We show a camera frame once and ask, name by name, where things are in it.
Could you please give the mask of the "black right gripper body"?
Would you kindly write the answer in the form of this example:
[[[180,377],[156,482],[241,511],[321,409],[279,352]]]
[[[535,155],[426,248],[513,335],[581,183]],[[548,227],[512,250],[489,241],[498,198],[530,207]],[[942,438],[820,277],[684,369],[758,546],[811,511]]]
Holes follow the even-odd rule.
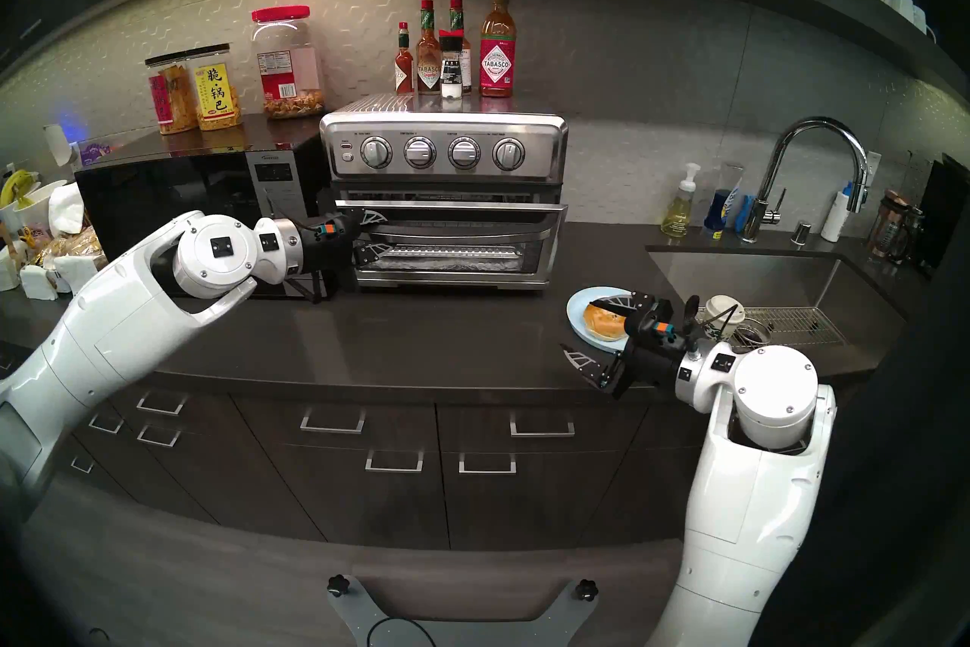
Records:
[[[616,355],[613,389],[619,399],[634,383],[643,383],[673,393],[687,355],[696,354],[696,298],[685,303],[683,322],[672,323],[670,300],[656,298],[656,320],[624,318],[627,344]]]

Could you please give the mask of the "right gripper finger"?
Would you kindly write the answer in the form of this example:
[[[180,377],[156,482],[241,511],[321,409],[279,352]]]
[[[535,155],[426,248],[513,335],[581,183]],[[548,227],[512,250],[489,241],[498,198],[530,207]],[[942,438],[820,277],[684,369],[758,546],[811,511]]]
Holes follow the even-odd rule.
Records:
[[[635,320],[656,320],[656,298],[650,294],[630,292],[599,298],[590,302],[591,306],[611,314]]]
[[[564,343],[560,344],[560,347],[565,355],[565,359],[596,390],[613,389],[616,370],[615,354],[606,363],[602,363],[582,351],[571,349]]]

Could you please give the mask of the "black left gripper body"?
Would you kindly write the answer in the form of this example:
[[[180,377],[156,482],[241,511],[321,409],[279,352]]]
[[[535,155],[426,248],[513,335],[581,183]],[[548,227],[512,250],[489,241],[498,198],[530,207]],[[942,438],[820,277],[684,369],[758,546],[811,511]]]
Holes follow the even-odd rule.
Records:
[[[353,243],[361,234],[362,223],[362,213],[328,213],[301,223],[301,271],[337,271],[350,266]]]

